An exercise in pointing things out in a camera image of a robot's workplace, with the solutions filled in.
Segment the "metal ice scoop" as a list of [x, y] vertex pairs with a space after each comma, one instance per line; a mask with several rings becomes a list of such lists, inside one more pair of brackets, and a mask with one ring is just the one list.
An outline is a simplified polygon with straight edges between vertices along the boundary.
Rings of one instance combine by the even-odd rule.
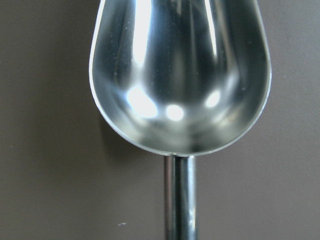
[[242, 138], [270, 93], [258, 2], [102, 0], [88, 71], [110, 127], [164, 156], [165, 238], [196, 240], [196, 157]]

